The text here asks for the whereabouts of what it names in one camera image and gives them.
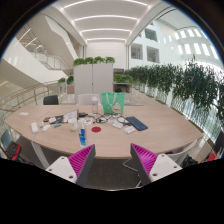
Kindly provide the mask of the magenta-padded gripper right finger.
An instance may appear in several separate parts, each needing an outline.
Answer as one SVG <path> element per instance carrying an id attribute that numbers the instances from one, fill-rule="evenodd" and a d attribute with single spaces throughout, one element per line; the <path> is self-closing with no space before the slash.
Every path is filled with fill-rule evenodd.
<path id="1" fill-rule="evenodd" d="M 155 154 L 134 143 L 130 152 L 143 186 L 181 170 L 181 167 L 166 154 Z"/>

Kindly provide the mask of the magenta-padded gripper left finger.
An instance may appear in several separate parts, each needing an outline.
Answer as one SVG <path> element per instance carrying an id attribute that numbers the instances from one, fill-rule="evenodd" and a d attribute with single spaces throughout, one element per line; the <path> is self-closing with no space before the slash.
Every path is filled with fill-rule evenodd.
<path id="1" fill-rule="evenodd" d="M 92 144 L 69 157 L 59 157 L 47 168 L 47 171 L 83 187 L 95 154 L 95 145 Z"/>

